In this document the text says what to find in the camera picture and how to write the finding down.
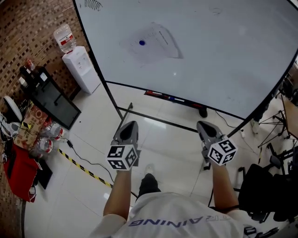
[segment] whiteboard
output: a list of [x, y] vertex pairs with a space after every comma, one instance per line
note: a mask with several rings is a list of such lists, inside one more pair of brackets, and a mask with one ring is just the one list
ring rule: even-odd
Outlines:
[[[106, 81], [173, 95], [247, 118], [298, 49], [298, 11], [286, 0], [74, 0]], [[136, 62], [120, 41], [151, 22], [182, 59]]]

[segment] cardboard box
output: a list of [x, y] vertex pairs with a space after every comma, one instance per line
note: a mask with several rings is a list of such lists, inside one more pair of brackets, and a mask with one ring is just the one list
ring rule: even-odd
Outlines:
[[30, 125], [31, 128], [28, 129], [21, 125], [22, 129], [19, 129], [19, 134], [14, 138], [14, 143], [25, 150], [29, 150], [33, 146], [46, 119], [47, 114], [31, 102], [23, 120], [23, 122]]

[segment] white t-shirt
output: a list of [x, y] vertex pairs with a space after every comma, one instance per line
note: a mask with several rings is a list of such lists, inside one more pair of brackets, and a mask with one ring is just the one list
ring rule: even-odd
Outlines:
[[102, 218], [90, 238], [242, 238], [255, 237], [256, 224], [245, 211], [227, 215], [176, 193], [142, 195], [129, 220], [115, 214]]

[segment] person's right arm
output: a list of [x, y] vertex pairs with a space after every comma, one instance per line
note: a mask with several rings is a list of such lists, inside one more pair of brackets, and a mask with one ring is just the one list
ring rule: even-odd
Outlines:
[[226, 167], [219, 166], [211, 162], [213, 171], [213, 194], [214, 204], [218, 211], [225, 211], [228, 213], [236, 208], [229, 209], [239, 205], [238, 198], [234, 192], [234, 188], [229, 178]]

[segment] white shoe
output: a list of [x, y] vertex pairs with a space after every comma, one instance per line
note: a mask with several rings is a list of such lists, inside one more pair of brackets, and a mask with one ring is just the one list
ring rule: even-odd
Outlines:
[[145, 175], [151, 173], [153, 176], [155, 174], [154, 164], [148, 164], [145, 168]]
[[252, 133], [258, 134], [258, 132], [259, 132], [259, 126], [260, 126], [260, 124], [257, 121], [255, 121], [254, 119], [251, 119]]

